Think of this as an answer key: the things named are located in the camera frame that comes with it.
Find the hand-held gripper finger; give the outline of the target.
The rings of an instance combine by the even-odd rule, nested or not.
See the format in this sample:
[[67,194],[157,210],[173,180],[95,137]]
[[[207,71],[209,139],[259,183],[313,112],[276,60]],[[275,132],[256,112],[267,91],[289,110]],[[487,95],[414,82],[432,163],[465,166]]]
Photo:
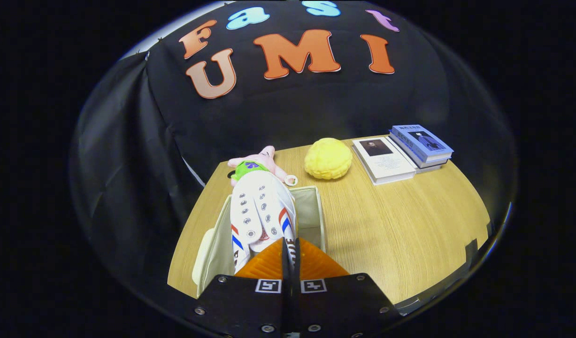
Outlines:
[[297,239],[292,309],[302,338],[377,338],[401,314],[366,273],[330,276],[337,263],[307,240]]
[[216,275],[196,301],[196,325],[213,338],[283,338],[290,327],[287,249],[279,278]]

